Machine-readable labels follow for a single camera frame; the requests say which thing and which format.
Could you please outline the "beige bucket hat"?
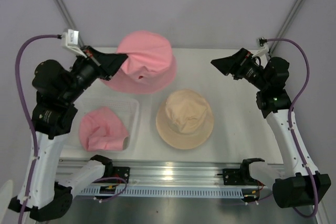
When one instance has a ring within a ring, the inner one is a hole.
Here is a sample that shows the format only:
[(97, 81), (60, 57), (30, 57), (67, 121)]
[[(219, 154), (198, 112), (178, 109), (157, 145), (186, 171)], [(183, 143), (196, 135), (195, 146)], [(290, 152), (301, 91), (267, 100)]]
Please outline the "beige bucket hat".
[(205, 143), (214, 128), (214, 116), (199, 93), (182, 89), (172, 92), (156, 114), (161, 139), (173, 148), (191, 150)]

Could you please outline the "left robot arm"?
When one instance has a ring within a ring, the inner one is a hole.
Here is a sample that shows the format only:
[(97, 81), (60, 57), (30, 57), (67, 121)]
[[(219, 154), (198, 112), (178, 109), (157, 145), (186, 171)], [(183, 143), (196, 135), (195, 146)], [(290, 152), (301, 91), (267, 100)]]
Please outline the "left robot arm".
[(86, 46), (70, 70), (55, 60), (35, 69), (32, 81), (36, 106), (28, 115), (32, 135), (31, 160), (20, 193), (9, 209), (28, 213), (38, 222), (61, 218), (73, 199), (95, 182), (114, 179), (112, 160), (95, 155), (69, 178), (56, 180), (61, 151), (77, 114), (75, 101), (97, 79), (110, 80), (127, 60), (126, 54), (105, 54)]

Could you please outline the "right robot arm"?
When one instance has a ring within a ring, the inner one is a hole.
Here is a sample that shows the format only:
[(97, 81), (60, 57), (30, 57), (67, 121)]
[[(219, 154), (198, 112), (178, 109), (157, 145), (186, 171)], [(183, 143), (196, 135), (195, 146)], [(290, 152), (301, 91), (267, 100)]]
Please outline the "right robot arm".
[(331, 186), (328, 174), (322, 174), (311, 160), (299, 131), (285, 84), (289, 62), (272, 57), (265, 66), (260, 57), (241, 48), (232, 56), (214, 59), (211, 64), (223, 75), (245, 79), (258, 89), (256, 103), (270, 126), (283, 160), (281, 175), (262, 158), (242, 161), (239, 178), (245, 185), (260, 182), (272, 190), (280, 208), (316, 207)]

